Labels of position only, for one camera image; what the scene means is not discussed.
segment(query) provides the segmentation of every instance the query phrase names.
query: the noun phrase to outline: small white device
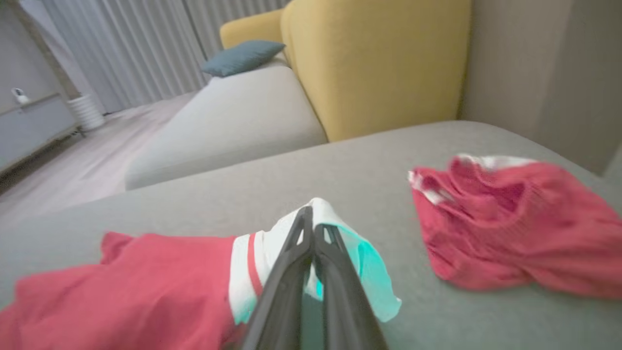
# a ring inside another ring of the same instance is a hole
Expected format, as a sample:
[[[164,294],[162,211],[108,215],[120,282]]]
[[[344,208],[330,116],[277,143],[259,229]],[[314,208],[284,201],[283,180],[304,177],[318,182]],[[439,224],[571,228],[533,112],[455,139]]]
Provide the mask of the small white device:
[[[26,94],[24,93],[22,89],[12,88],[11,92],[13,93],[13,96],[15,96],[15,99],[20,105],[25,105],[26,103],[30,102],[30,98],[26,96]]]

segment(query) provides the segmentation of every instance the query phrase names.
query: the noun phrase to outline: red stripe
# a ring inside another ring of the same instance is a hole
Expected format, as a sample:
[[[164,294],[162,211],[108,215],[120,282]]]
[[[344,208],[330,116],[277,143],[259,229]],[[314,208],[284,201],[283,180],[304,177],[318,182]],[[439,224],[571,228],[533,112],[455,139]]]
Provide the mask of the red stripe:
[[[248,275],[251,277],[251,283],[253,284],[253,289],[255,291],[255,295],[259,297],[261,292],[264,291],[264,287],[261,285],[261,280],[259,279],[259,274],[257,273],[257,267],[255,266],[255,237],[256,234],[252,234],[248,239]]]

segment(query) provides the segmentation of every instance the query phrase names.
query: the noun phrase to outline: wooden floor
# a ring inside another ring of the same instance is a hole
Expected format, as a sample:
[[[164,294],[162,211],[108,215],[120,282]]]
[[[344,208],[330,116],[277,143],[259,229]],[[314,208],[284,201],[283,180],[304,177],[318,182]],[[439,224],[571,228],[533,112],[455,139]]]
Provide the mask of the wooden floor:
[[[29,217],[125,191],[130,162],[193,96],[110,115],[85,139],[73,136],[0,178],[0,232]]]

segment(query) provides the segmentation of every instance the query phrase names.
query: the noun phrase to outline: sofa armrest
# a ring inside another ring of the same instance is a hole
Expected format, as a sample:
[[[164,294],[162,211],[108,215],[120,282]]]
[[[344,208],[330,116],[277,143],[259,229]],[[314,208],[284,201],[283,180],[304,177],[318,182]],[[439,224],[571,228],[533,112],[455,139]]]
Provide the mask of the sofa armrest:
[[[283,42],[281,14],[283,9],[227,22],[220,27],[220,39],[228,49],[249,40]]]

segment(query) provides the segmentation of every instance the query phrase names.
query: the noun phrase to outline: gray wall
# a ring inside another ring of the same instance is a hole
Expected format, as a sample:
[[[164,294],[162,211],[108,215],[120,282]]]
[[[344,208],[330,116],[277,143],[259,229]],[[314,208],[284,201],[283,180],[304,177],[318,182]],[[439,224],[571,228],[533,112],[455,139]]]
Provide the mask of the gray wall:
[[[0,9],[0,114],[14,108],[11,88],[21,88],[31,99],[58,90],[52,70],[45,63],[26,30],[6,7]]]
[[[622,1],[474,0],[463,119],[601,174],[622,128]]]
[[[607,167],[605,180],[622,188],[622,144],[618,147],[618,151]]]

